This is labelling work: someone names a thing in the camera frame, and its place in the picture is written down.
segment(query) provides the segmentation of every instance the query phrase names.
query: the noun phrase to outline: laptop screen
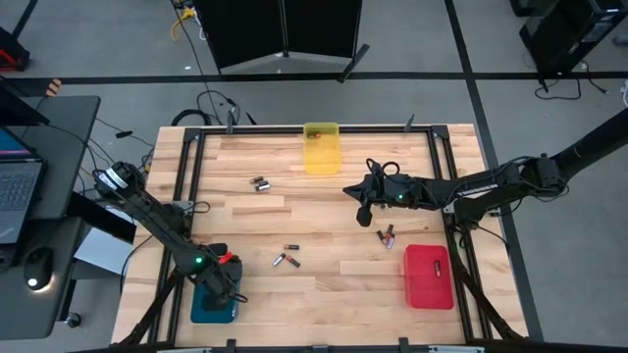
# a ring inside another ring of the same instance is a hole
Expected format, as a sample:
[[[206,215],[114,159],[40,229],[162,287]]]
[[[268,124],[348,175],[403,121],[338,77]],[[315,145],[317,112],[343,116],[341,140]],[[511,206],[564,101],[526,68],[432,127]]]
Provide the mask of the laptop screen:
[[[0,158],[4,157],[26,157],[30,152],[22,143],[5,129],[0,128]]]

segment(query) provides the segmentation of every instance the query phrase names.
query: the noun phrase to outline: battery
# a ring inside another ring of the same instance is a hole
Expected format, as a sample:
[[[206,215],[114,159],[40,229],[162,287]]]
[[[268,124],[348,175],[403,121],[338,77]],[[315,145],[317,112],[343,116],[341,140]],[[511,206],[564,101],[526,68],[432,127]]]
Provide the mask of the battery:
[[[391,234],[391,236],[389,237],[389,242],[386,244],[386,248],[387,249],[393,248],[393,244],[394,244],[394,234]]]
[[[255,186],[255,191],[260,192],[260,191],[264,191],[264,190],[268,190],[271,188],[270,184],[265,184],[265,185],[257,185]]]
[[[299,264],[298,261],[294,260],[290,255],[286,255],[286,259],[288,261],[290,261],[290,263],[295,265],[296,267],[300,267],[301,266],[301,264]]]
[[[439,260],[434,262],[434,272],[436,273],[436,277],[441,276],[441,262]]]
[[[386,245],[386,244],[387,244],[387,242],[386,242],[386,237],[384,236],[384,234],[382,233],[382,231],[381,231],[381,230],[378,230],[378,231],[377,231],[377,236],[379,236],[379,237],[380,237],[380,241],[382,241],[382,243],[384,243],[384,245]]]
[[[282,255],[280,255],[277,259],[275,259],[275,261],[273,262],[273,266],[279,265],[279,263],[281,263],[285,257],[286,257],[286,254],[282,253]]]

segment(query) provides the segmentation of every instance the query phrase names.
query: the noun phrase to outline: black metal frame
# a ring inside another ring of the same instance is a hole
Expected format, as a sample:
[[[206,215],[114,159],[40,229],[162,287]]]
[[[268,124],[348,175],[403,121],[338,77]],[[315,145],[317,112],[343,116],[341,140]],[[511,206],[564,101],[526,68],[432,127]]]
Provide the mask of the black metal frame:
[[[234,126],[234,134],[294,134],[294,133],[302,133],[301,126]],[[443,142],[443,147],[445,151],[445,160],[447,163],[447,170],[451,178],[457,177],[457,171],[455,167],[455,162],[453,158],[453,151],[451,148],[451,142],[449,140],[449,133],[447,126],[412,126],[409,130],[407,126],[399,125],[399,126],[340,126],[340,133],[425,133],[428,146],[430,150],[430,157],[432,159],[432,166],[434,169],[435,177],[443,177],[443,170],[441,166],[441,162],[439,159],[439,152],[437,148],[437,138]],[[198,192],[198,183],[201,174],[202,168],[202,159],[203,159],[203,149],[205,145],[205,139],[209,135],[221,135],[227,134],[227,129],[225,127],[188,127],[185,129],[183,134],[183,145],[180,155],[179,161],[179,169],[177,172],[177,178],[175,182],[175,189],[173,194],[174,201],[180,201],[183,193],[183,180],[185,176],[185,169],[187,164],[187,157],[189,155],[189,149],[191,147],[192,141],[196,140],[196,154],[194,157],[193,167],[192,167],[192,176],[191,183],[188,195],[188,201],[196,201],[196,196]],[[455,242],[453,231],[447,226],[446,215],[444,216],[444,226],[445,226],[445,236],[447,241],[447,247],[449,249],[449,259],[453,263],[453,251],[458,251],[457,244]],[[475,252],[473,249],[473,243],[469,234],[463,234],[462,236],[466,236],[467,247],[465,249],[466,257],[467,257],[467,267],[469,269],[469,273],[471,278],[476,283],[476,285],[481,289],[482,285],[480,282],[480,275],[478,271],[477,259],[475,257]],[[157,289],[155,296],[162,291],[164,288],[167,279],[168,273],[170,269],[170,260],[171,254],[168,250],[164,249],[162,255],[162,262],[160,265],[160,272],[157,282]],[[471,316],[469,313],[469,305],[467,303],[467,295],[465,292],[465,285],[460,279],[459,270],[453,270],[453,282],[455,287],[455,295],[458,302],[458,310],[460,312],[460,323],[462,325],[464,338],[467,343],[477,339],[473,334],[473,327],[471,324]],[[171,307],[171,316],[168,323],[168,337],[166,343],[171,344],[173,347],[176,343],[177,337],[177,329],[179,326],[179,314],[181,311],[181,302],[183,296],[183,279],[179,280],[174,288],[174,297],[172,301]],[[477,310],[480,317],[480,323],[482,327],[482,338],[484,339],[492,339],[492,331],[489,320],[487,319],[485,313],[481,310],[479,306],[477,306]],[[157,343],[157,337],[159,334],[159,326],[161,321],[161,315],[158,314],[151,325],[149,334],[148,334],[148,343],[154,344]],[[407,344],[407,339],[403,340],[402,337],[400,342],[405,342],[405,344],[401,344],[398,346],[345,346],[342,349],[346,350],[355,350],[358,349],[360,351],[378,351],[378,352],[398,352],[399,347],[401,345],[407,346],[408,349],[412,350],[427,350],[427,346],[425,345],[416,345],[410,346]],[[247,347],[247,350],[273,350],[280,351],[284,349],[289,349],[290,351],[299,350],[301,347]],[[212,349],[221,350],[223,348],[220,347],[212,347]],[[312,347],[302,347],[303,350],[312,350]]]

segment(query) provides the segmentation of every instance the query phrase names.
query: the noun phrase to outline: laptop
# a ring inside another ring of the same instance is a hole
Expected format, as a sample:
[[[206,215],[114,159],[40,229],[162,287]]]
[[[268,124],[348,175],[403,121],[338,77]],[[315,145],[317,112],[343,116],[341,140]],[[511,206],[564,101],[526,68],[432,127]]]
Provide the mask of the laptop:
[[[44,161],[17,136],[0,127],[0,268],[12,266]]]

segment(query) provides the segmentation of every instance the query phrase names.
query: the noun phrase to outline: black desk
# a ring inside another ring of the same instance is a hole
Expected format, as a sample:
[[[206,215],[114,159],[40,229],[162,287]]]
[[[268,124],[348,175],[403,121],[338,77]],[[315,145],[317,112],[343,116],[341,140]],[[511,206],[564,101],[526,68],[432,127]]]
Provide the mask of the black desk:
[[[26,225],[26,253],[43,245],[54,251],[52,279],[43,289],[30,290],[24,280],[24,257],[18,266],[0,275],[0,339],[44,338],[56,321],[65,319],[63,299],[84,225],[78,217]]]
[[[31,97],[24,98],[24,101],[33,108],[39,105],[38,111],[50,120],[52,126],[66,129],[84,142],[89,140],[100,106],[100,98],[97,96],[43,100],[40,97]],[[11,127],[11,130],[17,136],[22,136],[25,127]],[[85,153],[83,144],[69,134],[48,126],[29,127],[23,141],[46,160],[45,175],[37,194],[39,201],[33,205],[29,216],[36,220],[64,217]]]
[[[40,97],[26,98],[32,107],[50,120],[50,124],[89,140],[100,98]],[[22,136],[24,127],[10,127]],[[31,126],[26,144],[46,160],[37,199],[28,215],[23,234],[24,251],[19,265],[0,274],[0,339],[43,338],[54,323],[67,315],[74,285],[74,259],[87,223],[132,243],[135,226],[114,216],[100,206],[73,192],[84,144],[65,132],[48,126]],[[32,292],[24,280],[25,256],[34,248],[47,246],[54,251],[53,279],[45,290]]]

